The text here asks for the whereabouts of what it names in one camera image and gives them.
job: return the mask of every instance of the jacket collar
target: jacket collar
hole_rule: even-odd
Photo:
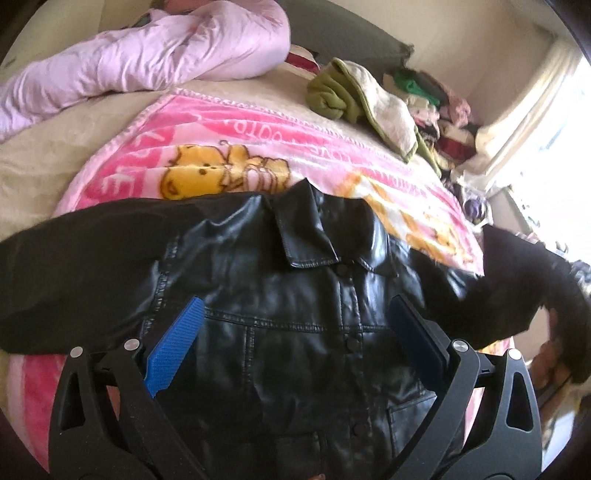
[[[272,207],[291,266],[356,261],[369,271],[393,274],[390,237],[365,200],[327,195],[302,180],[274,196]]]

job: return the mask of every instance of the pile of clothes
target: pile of clothes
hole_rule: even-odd
[[[400,68],[384,74],[384,89],[408,106],[419,133],[442,170],[451,170],[476,154],[468,102],[426,72]]]

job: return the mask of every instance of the pillow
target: pillow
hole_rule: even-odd
[[[337,57],[365,67],[377,79],[406,64],[414,47],[329,0],[277,0],[291,25],[291,42],[319,52],[316,61]]]
[[[304,47],[292,45],[285,60],[286,63],[316,75],[320,67],[314,60],[314,55]]]

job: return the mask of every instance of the beige bedsheet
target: beige bedsheet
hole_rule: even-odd
[[[356,138],[376,150],[388,151],[370,130],[330,121],[310,111],[304,96],[311,77],[283,64],[256,79],[193,80],[184,87],[286,113]],[[92,99],[0,145],[0,240],[49,218],[82,165],[162,94],[123,93]],[[425,176],[435,175],[420,157],[412,163]],[[7,355],[0,351],[0,407],[4,412],[6,365]]]

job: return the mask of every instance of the pink blanket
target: pink blanket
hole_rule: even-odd
[[[460,206],[434,175],[285,115],[185,90],[163,96],[99,150],[56,215],[128,197],[280,192],[304,177],[326,193],[364,198],[391,234],[432,257],[482,272]],[[12,424],[45,467],[63,363],[59,355],[11,358]]]
[[[152,18],[33,62],[0,86],[0,142],[108,91],[262,75],[290,49],[289,22],[274,0],[219,0],[186,16],[154,11]]]

